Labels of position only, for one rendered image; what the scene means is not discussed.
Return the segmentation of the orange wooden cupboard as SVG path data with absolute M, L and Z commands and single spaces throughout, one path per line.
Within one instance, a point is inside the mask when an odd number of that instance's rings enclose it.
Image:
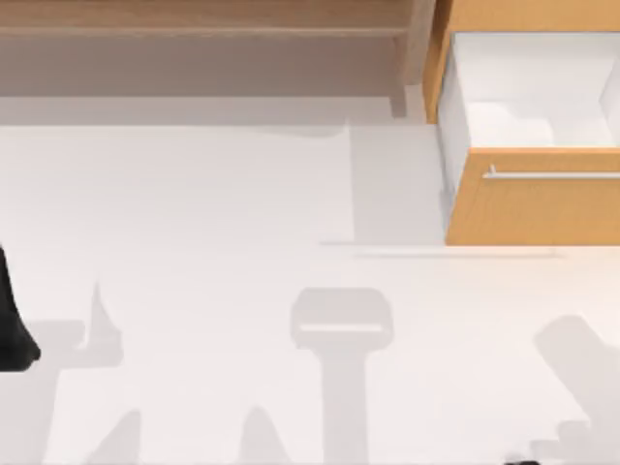
M 620 32 L 620 0 L 437 0 L 422 76 L 429 124 L 457 32 Z

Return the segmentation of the orange wooden drawer front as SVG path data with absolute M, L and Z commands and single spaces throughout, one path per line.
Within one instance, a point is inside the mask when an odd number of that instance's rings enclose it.
M 497 171 L 620 171 L 620 147 L 470 149 L 448 245 L 620 245 L 620 180 L 483 179 L 491 165 Z

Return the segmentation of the wooden open shelf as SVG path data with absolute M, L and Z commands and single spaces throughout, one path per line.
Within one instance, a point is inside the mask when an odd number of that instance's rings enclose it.
M 418 84 L 436 0 L 0 0 L 0 96 L 379 97 Z

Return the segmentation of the pulled-out white drawer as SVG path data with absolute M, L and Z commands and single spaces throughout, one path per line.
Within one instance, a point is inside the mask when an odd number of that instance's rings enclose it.
M 450 194 L 472 147 L 620 147 L 620 32 L 454 34 L 438 128 Z

